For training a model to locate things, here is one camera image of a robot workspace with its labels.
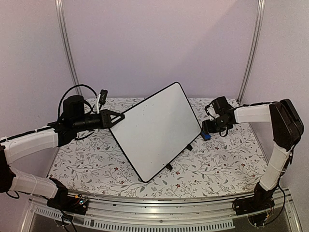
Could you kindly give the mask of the blue whiteboard eraser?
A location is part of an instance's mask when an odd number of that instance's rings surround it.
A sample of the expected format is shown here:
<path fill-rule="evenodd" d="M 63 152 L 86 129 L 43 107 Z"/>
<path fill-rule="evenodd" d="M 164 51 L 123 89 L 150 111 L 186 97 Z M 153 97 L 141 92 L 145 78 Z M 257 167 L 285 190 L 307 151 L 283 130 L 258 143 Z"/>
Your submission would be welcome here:
<path fill-rule="evenodd" d="M 209 134 L 206 134 L 204 132 L 201 132 L 201 137 L 203 138 L 204 141 L 210 140 L 211 136 Z"/>

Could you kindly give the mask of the white whiteboard black frame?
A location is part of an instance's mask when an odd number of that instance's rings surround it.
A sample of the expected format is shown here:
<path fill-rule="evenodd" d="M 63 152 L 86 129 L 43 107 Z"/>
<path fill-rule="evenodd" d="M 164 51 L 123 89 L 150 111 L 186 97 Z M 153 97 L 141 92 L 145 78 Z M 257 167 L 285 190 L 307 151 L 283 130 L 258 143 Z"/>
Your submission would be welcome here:
<path fill-rule="evenodd" d="M 110 129 L 143 183 L 152 180 L 201 133 L 180 83 L 175 82 L 123 112 Z"/>

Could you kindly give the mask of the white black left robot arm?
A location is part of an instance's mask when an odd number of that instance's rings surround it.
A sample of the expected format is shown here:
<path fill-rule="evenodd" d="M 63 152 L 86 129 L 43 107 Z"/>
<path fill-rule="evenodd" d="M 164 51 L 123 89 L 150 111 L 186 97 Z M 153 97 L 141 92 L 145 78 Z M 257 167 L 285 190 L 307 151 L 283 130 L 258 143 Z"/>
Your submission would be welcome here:
<path fill-rule="evenodd" d="M 63 112 L 57 121 L 39 129 L 28 131 L 0 141 L 0 191 L 16 191 L 41 195 L 53 202 L 62 210 L 72 205 L 68 189 L 58 180 L 42 178 L 11 167 L 15 161 L 50 148 L 61 147 L 76 139 L 78 133 L 110 129 L 125 119 L 125 115 L 107 109 L 101 109 L 105 98 L 97 97 L 90 111 L 84 107 L 90 105 L 83 96 L 73 95 L 61 100 Z"/>

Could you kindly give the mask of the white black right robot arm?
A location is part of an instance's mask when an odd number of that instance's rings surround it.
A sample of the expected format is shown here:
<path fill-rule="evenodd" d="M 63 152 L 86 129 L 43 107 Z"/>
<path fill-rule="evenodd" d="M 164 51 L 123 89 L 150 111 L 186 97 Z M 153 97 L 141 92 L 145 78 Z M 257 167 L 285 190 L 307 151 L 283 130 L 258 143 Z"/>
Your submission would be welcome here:
<path fill-rule="evenodd" d="M 211 134 L 226 137 L 236 124 L 268 123 L 272 129 L 273 149 L 258 187 L 264 191 L 275 189 L 280 178 L 292 163 L 294 149 L 304 133 L 304 124 L 290 99 L 280 101 L 230 105 L 221 96 L 205 106 L 208 119 L 202 122 L 201 136 L 209 140 Z"/>

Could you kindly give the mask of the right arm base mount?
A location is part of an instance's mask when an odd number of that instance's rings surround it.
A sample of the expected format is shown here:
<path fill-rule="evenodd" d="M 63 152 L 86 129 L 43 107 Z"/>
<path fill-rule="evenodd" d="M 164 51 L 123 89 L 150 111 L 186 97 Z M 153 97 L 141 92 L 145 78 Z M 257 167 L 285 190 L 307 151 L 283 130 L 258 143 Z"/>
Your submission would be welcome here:
<path fill-rule="evenodd" d="M 254 214 L 249 216 L 249 222 L 256 227 L 264 226 L 270 214 L 266 213 L 266 209 L 271 209 L 275 206 L 273 201 L 273 193 L 277 187 L 274 187 L 271 190 L 266 191 L 260 186 L 260 183 L 257 183 L 254 188 L 254 195 L 249 198 L 239 197 L 236 198 L 232 203 L 232 208 L 236 212 L 236 215 L 244 215 L 250 213 L 256 213 L 258 211 L 263 211 L 260 214 Z"/>

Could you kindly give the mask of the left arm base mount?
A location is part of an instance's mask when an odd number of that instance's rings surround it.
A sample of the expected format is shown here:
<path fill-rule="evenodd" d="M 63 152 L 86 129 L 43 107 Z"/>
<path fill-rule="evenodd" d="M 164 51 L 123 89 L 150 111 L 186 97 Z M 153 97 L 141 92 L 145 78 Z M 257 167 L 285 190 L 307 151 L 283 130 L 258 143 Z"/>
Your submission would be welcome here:
<path fill-rule="evenodd" d="M 88 198 L 78 194 L 69 196 L 68 189 L 58 180 L 49 178 L 57 187 L 55 197 L 47 200 L 47 206 L 59 211 L 85 215 L 88 209 Z"/>

